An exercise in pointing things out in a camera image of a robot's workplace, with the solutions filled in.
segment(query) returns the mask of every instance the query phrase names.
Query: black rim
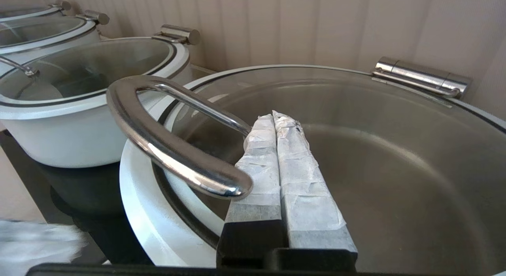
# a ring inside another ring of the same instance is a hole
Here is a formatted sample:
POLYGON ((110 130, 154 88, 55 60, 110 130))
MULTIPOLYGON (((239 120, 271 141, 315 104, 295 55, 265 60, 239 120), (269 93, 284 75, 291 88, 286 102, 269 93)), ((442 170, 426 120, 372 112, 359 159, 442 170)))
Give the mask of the black rim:
MULTIPOLYGON (((89 34, 89 31, 80 35, 80 36, 84 36, 84 35, 87 35, 89 34)), ((177 48, 174 47, 171 43, 168 43, 170 45, 170 47, 172 47, 172 49, 174 50, 172 52, 172 55, 170 56, 170 58, 166 61, 166 63, 160 65, 159 67, 157 68, 154 68, 152 70, 150 70, 149 72, 145 73, 145 74, 142 74, 143 76, 151 76, 153 74, 155 74, 156 72, 158 72, 159 70, 161 70, 162 68, 166 67, 168 64, 170 64, 172 62, 172 60, 176 57, 176 54, 177 54, 177 48)), ((37 61, 39 60, 40 58, 36 58, 32 61, 29 61, 23 65, 26 65, 26 64, 29 64, 29 63, 32 63, 34 61, 37 61)), ((183 66, 181 67, 181 69, 183 67, 185 67, 188 63, 185 62, 183 64, 183 66)), ((10 70, 9 72, 7 72, 6 74, 4 74, 3 76, 0 77, 1 78, 4 78, 6 77, 8 74, 10 74, 11 72, 14 72, 14 71, 18 71, 17 69, 12 69, 10 70)), ((76 102, 76 101, 81 101, 81 100, 84 100, 84 99, 88 99, 88 98, 92 98, 92 97, 95 97, 95 96, 99 96, 99 95, 103 95, 105 94, 105 92, 107 92, 107 88, 104 88, 103 90, 97 92, 97 93, 94 93, 94 94, 89 94, 89 95, 86 95, 86 96, 82 96, 82 97, 78 97, 78 98, 73 98, 73 99, 67 99, 67 100, 62 100, 62 101, 56 101, 56 102, 47 102, 47 103, 34 103, 34 104, 13 104, 13 103, 6 103, 6 102, 2 102, 0 101, 0 105, 2 106, 7 106, 7 107, 16 107, 16 108, 27 108, 27 107, 45 107, 45 106, 53 106, 53 105, 61 105, 61 104, 67 104, 67 103, 72 103, 72 102, 76 102)))
MULTIPOLYGON (((261 69, 271 69, 271 68, 282 68, 282 67, 269 67, 269 68, 261 68, 261 69)), ((217 79, 224 78, 226 76, 231 76, 231 75, 234 75, 234 74, 240 74, 241 72, 246 72, 246 71, 251 71, 251 70, 243 70, 243 71, 234 72, 232 74, 226 74, 224 76, 218 76, 216 78, 212 78, 212 79, 206 80, 206 81, 204 81, 204 82, 202 82, 202 83, 200 83, 198 85, 195 85, 190 90, 191 91, 195 91, 195 90, 199 89, 200 87, 202 87, 204 85, 207 85, 207 84, 209 84, 209 83, 211 83, 211 82, 213 82, 213 81, 215 81, 217 79)), ((506 129, 503 128, 502 126, 500 126, 499 124, 495 123, 491 119, 489 119, 489 118, 487 118, 487 117, 485 117, 485 116, 483 116, 483 115, 481 115, 481 114, 479 114, 477 112, 474 112, 473 110, 471 110, 469 108, 466 108, 463 105, 457 104, 457 103, 453 102, 450 99, 442 98, 442 97, 439 97, 439 96, 435 96, 435 97, 439 98, 439 99, 442 99, 442 100, 444 100, 444 101, 446 101, 448 103, 451 103, 454 106, 462 108, 463 110, 466 110, 467 112, 469 112, 469 113, 471 113, 471 114, 479 117, 483 121, 486 121, 487 123, 489 123, 494 128, 496 128, 496 129, 500 130, 502 133, 506 134, 506 129)), ((170 114, 170 112, 172 112, 172 110, 176 107, 176 105, 178 103, 179 103, 179 101, 177 101, 177 100, 173 101, 163 111, 163 113, 161 114, 161 116, 158 119, 158 122, 161 125, 165 125, 166 120, 168 118, 168 115, 170 114)), ((211 247, 213 247, 213 248, 216 249, 218 241, 220 239, 220 236, 218 236, 217 234, 213 233, 199 219, 197 219, 197 217, 195 217, 190 212, 190 210, 188 210, 188 208, 183 204, 183 202, 181 201, 181 199, 179 198, 179 196, 174 192, 174 190, 170 186, 170 183, 168 182, 163 169, 161 167, 159 167, 157 164, 155 164, 155 162, 153 162, 153 161, 151 162, 151 164, 152 164, 152 167, 153 167, 153 173, 155 175, 155 179, 157 180, 157 183, 158 183, 158 185, 159 185, 159 187, 160 187, 163 195, 165 196, 167 202, 170 204, 170 206, 172 207, 172 209, 174 209, 174 211, 177 213, 177 215, 200 238, 202 238, 205 242, 207 242, 208 245, 210 245, 211 247)))
MULTIPOLYGON (((177 105, 175 101, 171 103, 161 114, 158 122, 162 125, 165 124, 168 115, 172 111, 172 109, 177 105)), ((174 192, 172 186, 167 180, 167 177, 161 167, 159 167, 156 163, 151 162, 153 167, 153 173, 155 175, 155 179, 160 187, 163 196, 170 204, 172 209, 176 212, 176 214, 185 222, 185 224, 192 229, 200 238, 202 238, 208 245, 212 248, 216 249, 218 246, 218 241, 220 240, 220 236, 213 233, 208 227, 206 227, 197 217, 195 217, 191 211, 183 204, 179 196, 174 192)))

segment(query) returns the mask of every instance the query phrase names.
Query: pot lid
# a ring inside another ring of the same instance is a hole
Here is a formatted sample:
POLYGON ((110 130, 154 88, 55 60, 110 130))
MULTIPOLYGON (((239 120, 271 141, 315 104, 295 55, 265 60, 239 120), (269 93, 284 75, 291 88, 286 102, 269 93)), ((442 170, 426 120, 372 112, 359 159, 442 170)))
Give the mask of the pot lid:
POLYGON ((0 49, 69 33, 85 25, 75 17, 34 17, 0 23, 0 49))
MULTIPOLYGON (((250 125, 271 110, 301 122, 363 253, 357 270, 500 271, 496 261, 501 263, 506 245, 504 224, 497 222, 506 208, 499 189, 506 178, 505 123, 456 99, 374 79, 364 72, 279 65, 225 71, 185 87, 250 125), (489 251, 497 257, 485 258, 489 251)), ((243 153, 242 135, 172 97, 150 114, 214 157, 234 164, 243 153)), ((147 159, 129 142, 121 160, 123 202, 139 204, 125 205, 132 227, 142 239, 153 234, 159 240, 141 243, 145 251, 151 256, 170 247, 186 257, 177 251, 177 230, 167 229, 181 222, 195 232, 185 242, 215 246, 228 202, 191 190, 147 159), (163 194, 153 193, 158 188, 163 194), (135 223, 142 218, 154 227, 135 223)), ((171 261, 159 260, 157 265, 171 261)), ((192 261, 191 255, 184 260, 192 261)))
POLYGON ((153 74, 175 56, 173 45, 151 38, 107 40, 72 47, 27 64, 38 74, 13 70, 0 79, 0 103, 36 107, 96 96, 126 76, 153 74))

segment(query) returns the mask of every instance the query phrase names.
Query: chrome hinge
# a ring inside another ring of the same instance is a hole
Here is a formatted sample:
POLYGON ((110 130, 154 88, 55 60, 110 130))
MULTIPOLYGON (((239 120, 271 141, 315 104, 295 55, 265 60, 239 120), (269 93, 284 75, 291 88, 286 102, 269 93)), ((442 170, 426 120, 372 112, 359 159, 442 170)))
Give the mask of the chrome hinge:
POLYGON ((76 17, 88 21, 94 21, 100 25, 107 25, 107 23, 109 23, 109 16, 106 13, 100 13, 93 10, 86 10, 84 13, 76 15, 76 17))
POLYGON ((72 5, 69 2, 66 2, 64 0, 56 0, 55 3, 49 4, 51 7, 57 7, 60 10, 70 10, 72 8, 72 5))
POLYGON ((379 59, 372 76, 380 81, 391 81, 457 99, 463 97, 467 87, 473 81, 466 76, 387 57, 379 59))
POLYGON ((197 29, 163 24, 160 31, 155 33, 152 38, 172 43, 197 45, 200 42, 200 32, 197 29))

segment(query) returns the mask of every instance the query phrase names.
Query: black stovetop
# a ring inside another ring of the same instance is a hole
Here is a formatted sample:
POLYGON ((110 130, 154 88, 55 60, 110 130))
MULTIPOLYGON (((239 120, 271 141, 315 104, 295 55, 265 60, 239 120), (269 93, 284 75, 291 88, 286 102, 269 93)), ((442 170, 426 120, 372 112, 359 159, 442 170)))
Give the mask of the black stovetop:
POLYGON ((31 159, 7 130, 0 146, 48 223, 75 224, 89 244, 74 263, 152 264, 130 227, 119 192, 119 163, 55 168, 31 159))

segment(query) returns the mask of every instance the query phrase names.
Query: pot handle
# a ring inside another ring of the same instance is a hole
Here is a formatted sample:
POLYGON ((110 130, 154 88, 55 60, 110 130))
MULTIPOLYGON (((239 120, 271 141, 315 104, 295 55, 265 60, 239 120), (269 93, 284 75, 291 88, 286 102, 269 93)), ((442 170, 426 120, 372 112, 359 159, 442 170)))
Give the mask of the pot handle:
POLYGON ((253 182, 248 174, 193 147, 155 121, 141 105, 140 91, 168 94, 243 135, 251 131, 246 122, 166 78, 130 76, 107 90, 107 104, 119 128, 158 165, 212 197, 238 200, 251 192, 253 182))

